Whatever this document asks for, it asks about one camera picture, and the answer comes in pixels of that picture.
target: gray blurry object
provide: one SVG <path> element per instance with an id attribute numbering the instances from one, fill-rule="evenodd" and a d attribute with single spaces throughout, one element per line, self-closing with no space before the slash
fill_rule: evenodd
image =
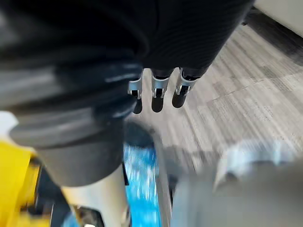
<path id="1" fill-rule="evenodd" d="M 280 141 L 243 141 L 176 187 L 171 227 L 302 226 L 303 165 Z"/>
<path id="2" fill-rule="evenodd" d="M 303 37 L 303 1 L 301 0 L 257 0 L 254 6 Z"/>

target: robotic hand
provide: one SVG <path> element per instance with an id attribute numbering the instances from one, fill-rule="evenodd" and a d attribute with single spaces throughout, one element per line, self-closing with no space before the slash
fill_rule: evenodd
<path id="1" fill-rule="evenodd" d="M 129 226 L 123 119 L 136 105 L 141 111 L 142 69 L 152 69 L 159 112 L 171 71 L 180 67 L 172 102 L 181 107 L 252 4 L 1 2 L 0 109 L 19 121 L 11 138 L 35 148 L 75 210 L 94 210 L 106 227 Z"/>

